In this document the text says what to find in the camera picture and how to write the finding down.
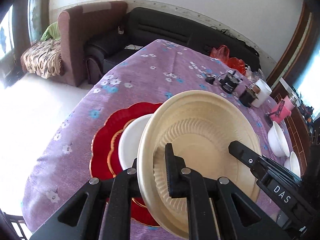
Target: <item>table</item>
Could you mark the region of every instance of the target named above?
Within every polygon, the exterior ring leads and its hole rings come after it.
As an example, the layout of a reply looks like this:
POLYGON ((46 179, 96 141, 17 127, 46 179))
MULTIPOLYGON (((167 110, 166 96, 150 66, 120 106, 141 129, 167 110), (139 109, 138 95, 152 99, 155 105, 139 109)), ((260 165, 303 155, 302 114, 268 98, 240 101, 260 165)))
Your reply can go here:
MULTIPOLYGON (((22 203, 23 217, 35 231, 68 198, 90 179, 91 141, 105 120, 115 111, 138 102, 162 103, 186 90, 207 90, 233 103, 248 119, 257 134, 262 154, 284 164, 269 149, 270 129, 264 116, 276 102, 269 97, 260 108, 243 106, 238 96, 250 82, 244 77, 235 93, 225 93, 220 85, 204 80, 204 73, 223 74, 229 68, 173 42, 156 40, 110 70, 81 100, 63 122, 28 178, 22 203)), ((280 124, 292 150, 288 130, 280 124)), ((279 209, 261 192, 258 205, 272 215, 279 209)), ((163 228, 148 228, 132 221, 132 239, 175 239, 163 228)))

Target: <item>black leather sofa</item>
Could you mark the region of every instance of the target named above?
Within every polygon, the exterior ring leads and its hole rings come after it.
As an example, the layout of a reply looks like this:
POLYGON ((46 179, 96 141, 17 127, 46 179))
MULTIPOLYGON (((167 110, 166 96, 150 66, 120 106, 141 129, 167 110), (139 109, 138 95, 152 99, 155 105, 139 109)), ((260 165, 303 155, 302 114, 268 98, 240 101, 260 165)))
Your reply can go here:
POLYGON ((146 46, 156 39, 165 39, 209 55, 213 47, 226 45, 230 57, 242 59, 252 71, 260 68, 258 52, 243 41, 195 21, 156 10, 137 7, 126 14, 120 29, 100 34, 87 41, 84 52, 102 73, 137 52, 125 49, 129 44, 146 46))

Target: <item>sofa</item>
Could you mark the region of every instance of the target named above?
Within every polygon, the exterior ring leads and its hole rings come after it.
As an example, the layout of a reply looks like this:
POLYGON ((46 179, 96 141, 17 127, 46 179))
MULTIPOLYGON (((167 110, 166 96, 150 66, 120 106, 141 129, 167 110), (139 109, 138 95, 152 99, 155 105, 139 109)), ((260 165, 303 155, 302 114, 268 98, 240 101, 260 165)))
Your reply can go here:
POLYGON ((87 79, 84 44, 92 36, 109 32, 119 26, 127 12, 123 1, 89 3, 62 11, 58 17, 61 34, 63 75, 50 79, 79 86, 87 79))
POLYGON ((242 59, 252 71, 260 68, 258 52, 243 41, 190 19, 141 7, 126 14, 118 28, 89 39, 84 51, 90 64, 106 73, 136 52, 125 49, 127 45, 146 46, 156 39, 172 41, 204 55, 209 55, 213 47, 226 45, 230 57, 242 59))

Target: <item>red plate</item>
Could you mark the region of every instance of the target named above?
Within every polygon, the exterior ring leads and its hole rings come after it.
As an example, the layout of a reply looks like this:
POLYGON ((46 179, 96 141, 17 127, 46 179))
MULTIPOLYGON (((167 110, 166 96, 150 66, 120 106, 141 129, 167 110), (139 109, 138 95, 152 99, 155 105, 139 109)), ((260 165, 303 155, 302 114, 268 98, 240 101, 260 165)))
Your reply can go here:
MULTIPOLYGON (((118 158, 118 144, 122 132, 134 119, 154 113, 162 103, 136 103, 129 108, 114 112, 92 140, 90 173, 101 180, 111 179, 122 171, 118 158)), ((131 218, 146 225, 157 227, 142 198, 132 199, 131 218)))

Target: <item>screw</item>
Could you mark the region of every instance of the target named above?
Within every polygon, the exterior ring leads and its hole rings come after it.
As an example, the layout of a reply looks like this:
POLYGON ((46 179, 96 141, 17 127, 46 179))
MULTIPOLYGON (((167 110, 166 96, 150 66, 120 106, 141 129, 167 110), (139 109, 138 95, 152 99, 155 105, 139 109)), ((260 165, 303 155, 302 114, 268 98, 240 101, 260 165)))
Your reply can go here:
POLYGON ((90 183, 91 185, 96 185, 96 184, 99 183, 99 179, 98 179, 98 178, 91 178, 91 179, 89 180, 89 183, 90 183))
POLYGON ((182 174, 190 174, 191 173, 191 170, 189 168, 182 168, 181 169, 181 173, 182 174))
POLYGON ((137 170, 135 168, 129 168, 127 170, 127 173, 130 174, 130 175, 133 175, 133 174, 136 174, 137 173, 137 170))
POLYGON ((226 177, 221 177, 221 178, 219 179, 219 182, 220 182, 220 184, 226 185, 226 184, 229 183, 229 179, 226 178, 226 177))

